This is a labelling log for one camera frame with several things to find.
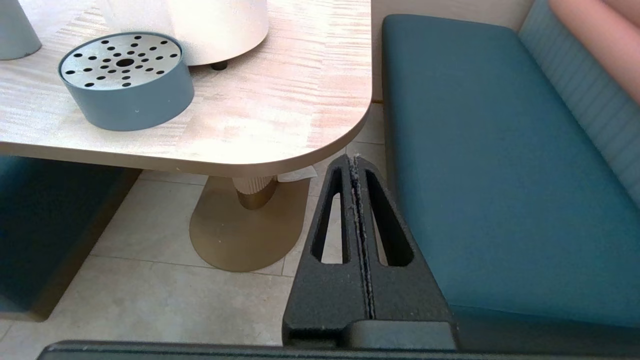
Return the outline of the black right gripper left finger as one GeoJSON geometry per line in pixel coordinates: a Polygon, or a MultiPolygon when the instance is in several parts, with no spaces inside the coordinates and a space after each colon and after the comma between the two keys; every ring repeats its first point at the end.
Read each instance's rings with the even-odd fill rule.
{"type": "Polygon", "coordinates": [[[343,341],[346,328],[371,318],[368,260],[361,239],[353,170],[347,155],[327,167],[282,317],[282,342],[286,347],[336,347],[343,341]],[[336,195],[340,196],[342,262],[324,263],[336,195]]]}

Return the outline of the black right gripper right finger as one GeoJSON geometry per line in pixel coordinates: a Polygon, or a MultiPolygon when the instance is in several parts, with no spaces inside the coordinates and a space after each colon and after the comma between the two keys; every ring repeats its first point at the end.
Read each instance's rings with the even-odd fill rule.
{"type": "Polygon", "coordinates": [[[363,157],[350,162],[358,206],[366,319],[350,324],[350,346],[456,350],[457,324],[386,182],[363,157]]]}

